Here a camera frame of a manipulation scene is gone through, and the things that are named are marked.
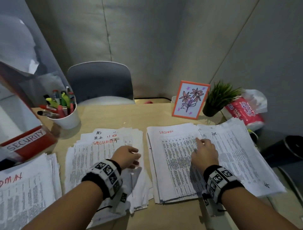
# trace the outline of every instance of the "potted plant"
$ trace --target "potted plant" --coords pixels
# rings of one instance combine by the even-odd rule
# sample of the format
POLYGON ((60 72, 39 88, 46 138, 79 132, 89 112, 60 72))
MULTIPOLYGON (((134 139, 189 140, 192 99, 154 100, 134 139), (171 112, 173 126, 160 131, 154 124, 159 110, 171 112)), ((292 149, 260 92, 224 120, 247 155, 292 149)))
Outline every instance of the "potted plant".
POLYGON ((215 83, 214 88, 208 94, 203 108, 203 114, 208 117, 214 116, 223 109, 224 106, 233 102, 241 94, 241 88, 233 90, 230 83, 224 84, 223 81, 220 80, 217 84, 215 83))

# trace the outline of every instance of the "chair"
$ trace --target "chair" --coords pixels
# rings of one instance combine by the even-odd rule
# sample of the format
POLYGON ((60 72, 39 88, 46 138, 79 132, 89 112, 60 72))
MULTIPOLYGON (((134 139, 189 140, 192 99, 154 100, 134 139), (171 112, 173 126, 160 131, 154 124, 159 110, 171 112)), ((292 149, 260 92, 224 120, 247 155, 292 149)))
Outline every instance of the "chair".
POLYGON ((78 105, 135 104, 131 73, 115 62, 85 62, 71 66, 68 81, 78 105))

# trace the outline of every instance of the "red marker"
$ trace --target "red marker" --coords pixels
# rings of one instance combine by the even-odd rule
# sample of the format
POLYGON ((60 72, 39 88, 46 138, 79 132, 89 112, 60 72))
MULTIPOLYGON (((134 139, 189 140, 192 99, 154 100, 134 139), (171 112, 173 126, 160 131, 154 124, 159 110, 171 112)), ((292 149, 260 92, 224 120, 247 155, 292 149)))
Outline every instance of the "red marker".
POLYGON ((50 111, 50 112, 52 112, 52 113, 58 113, 58 110, 57 110, 57 109, 55 109, 55 108, 53 108, 53 107, 51 107, 51 106, 48 106, 48 105, 39 105, 39 107, 40 107, 41 109, 50 111))
POLYGON ((71 103, 69 108, 69 114, 72 114, 73 111, 74 111, 74 104, 71 103))
POLYGON ((59 114, 59 118, 64 118, 65 117, 65 114, 64 114, 63 109, 62 109, 62 105, 58 105, 58 114, 59 114))

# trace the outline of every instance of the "wooden desk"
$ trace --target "wooden desk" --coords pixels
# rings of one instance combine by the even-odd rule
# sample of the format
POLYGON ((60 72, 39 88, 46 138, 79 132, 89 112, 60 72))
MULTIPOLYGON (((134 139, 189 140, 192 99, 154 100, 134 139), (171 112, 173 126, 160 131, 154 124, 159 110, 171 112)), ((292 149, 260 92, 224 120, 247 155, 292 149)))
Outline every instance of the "wooden desk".
MULTIPOLYGON (((148 126, 169 126, 182 123, 214 125, 225 121, 221 113, 208 118, 202 114, 199 120, 189 120, 171 116, 171 104, 141 104, 141 105, 114 105, 114 106, 86 106, 78 107, 81 124, 71 130, 61 130, 53 126, 51 120, 41 117, 41 121, 54 133, 59 134, 58 142, 47 149, 47 153, 57 153, 60 164, 60 179, 64 191, 65 156, 68 147, 80 139, 80 134, 90 133, 95 128, 118 129, 132 127, 144 132, 144 165, 152 178, 146 144, 146 128, 148 126)), ((93 229, 206 229, 204 204, 198 200, 181 202, 170 205, 157 205, 154 200, 149 201, 147 209, 139 210, 133 216, 125 216, 118 220, 105 223, 93 229)))

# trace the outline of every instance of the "trash can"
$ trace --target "trash can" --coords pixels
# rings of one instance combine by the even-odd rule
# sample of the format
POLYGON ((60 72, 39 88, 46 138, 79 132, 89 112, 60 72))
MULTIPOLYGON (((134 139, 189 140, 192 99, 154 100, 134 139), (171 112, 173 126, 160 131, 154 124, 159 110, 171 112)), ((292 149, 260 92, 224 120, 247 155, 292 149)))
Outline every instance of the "trash can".
POLYGON ((301 161, 303 160, 303 137, 287 136, 261 151, 261 155, 272 168, 301 161))

